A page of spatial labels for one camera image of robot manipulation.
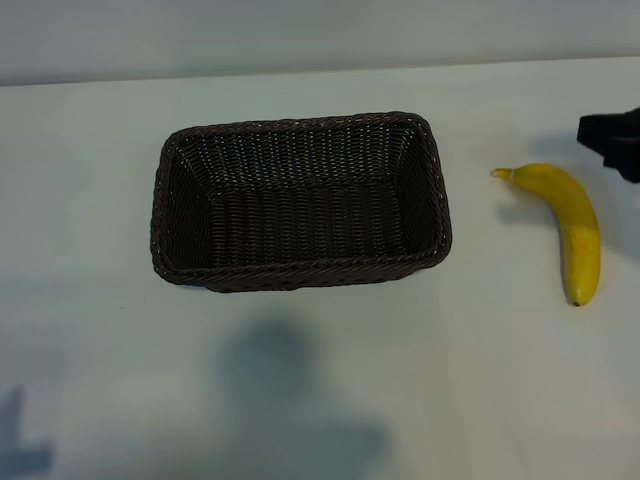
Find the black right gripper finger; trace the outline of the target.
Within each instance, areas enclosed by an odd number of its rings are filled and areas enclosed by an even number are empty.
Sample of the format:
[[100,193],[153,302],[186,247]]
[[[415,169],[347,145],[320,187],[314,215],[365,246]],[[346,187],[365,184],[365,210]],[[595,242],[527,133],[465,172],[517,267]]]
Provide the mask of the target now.
[[579,120],[577,141],[591,150],[604,150],[611,140],[639,139],[639,109],[592,114]]
[[640,182],[640,151],[638,142],[609,142],[604,151],[603,165],[616,170],[634,184]]

